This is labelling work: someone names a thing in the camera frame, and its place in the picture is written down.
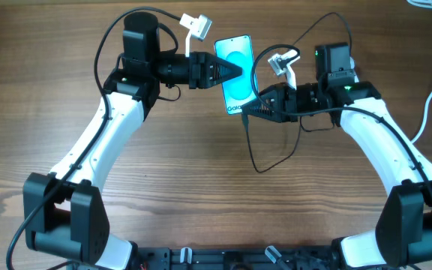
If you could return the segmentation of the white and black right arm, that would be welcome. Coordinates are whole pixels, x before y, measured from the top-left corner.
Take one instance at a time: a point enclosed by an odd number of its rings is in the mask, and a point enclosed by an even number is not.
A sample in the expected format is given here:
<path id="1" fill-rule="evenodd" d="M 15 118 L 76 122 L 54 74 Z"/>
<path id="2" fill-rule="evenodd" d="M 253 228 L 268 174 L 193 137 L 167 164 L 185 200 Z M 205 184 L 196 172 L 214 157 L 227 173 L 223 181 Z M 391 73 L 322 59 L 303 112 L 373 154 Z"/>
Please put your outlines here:
<path id="1" fill-rule="evenodd" d="M 388 195 L 376 226 L 332 243 L 332 269 L 399 268 L 432 260 L 432 163 L 410 142 L 376 88 L 360 81 L 348 43 L 315 49 L 316 82 L 299 85 L 299 49 L 278 44 L 264 55 L 286 81 L 256 93 L 244 118 L 296 122 L 327 113 L 359 145 Z"/>

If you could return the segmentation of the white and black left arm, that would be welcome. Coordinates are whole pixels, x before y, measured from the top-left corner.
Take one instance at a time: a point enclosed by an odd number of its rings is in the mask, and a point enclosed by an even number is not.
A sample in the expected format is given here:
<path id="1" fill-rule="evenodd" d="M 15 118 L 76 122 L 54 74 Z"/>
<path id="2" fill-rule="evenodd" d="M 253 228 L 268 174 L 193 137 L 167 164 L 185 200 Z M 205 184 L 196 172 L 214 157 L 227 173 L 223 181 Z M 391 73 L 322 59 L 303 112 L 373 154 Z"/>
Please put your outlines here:
<path id="1" fill-rule="evenodd" d="M 23 185 L 24 220 L 16 231 L 30 250 L 96 269 L 143 269 L 137 244 L 110 232 L 102 200 L 107 176 L 132 134 L 160 99 L 161 87 L 209 89 L 241 76 L 242 69 L 208 52 L 164 51 L 156 7 L 136 7 L 118 17 L 123 52 L 105 81 L 100 105 L 66 156 L 48 173 Z"/>

